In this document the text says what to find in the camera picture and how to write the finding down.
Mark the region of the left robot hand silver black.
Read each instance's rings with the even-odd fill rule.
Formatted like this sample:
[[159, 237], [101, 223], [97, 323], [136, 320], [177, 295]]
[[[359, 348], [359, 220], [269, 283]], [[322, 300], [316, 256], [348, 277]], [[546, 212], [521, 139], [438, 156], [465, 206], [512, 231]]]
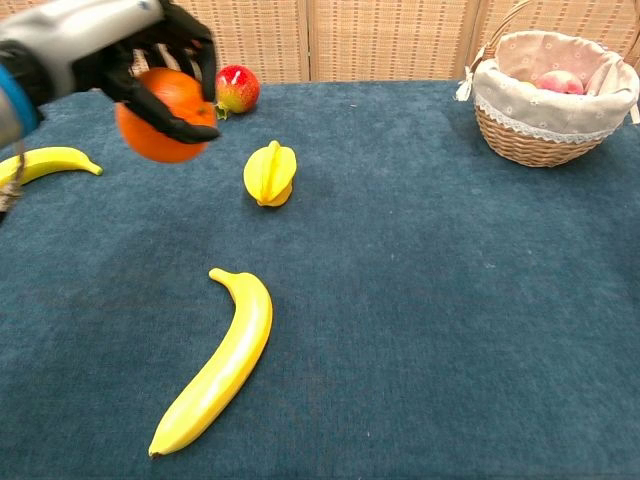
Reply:
[[162, 48], [184, 73], [201, 79], [203, 99], [213, 102], [212, 34], [171, 1], [49, 1], [2, 20], [2, 146], [38, 128], [41, 106], [94, 88], [174, 140], [215, 139], [215, 127], [180, 119], [133, 76], [135, 51], [156, 67], [165, 63]]

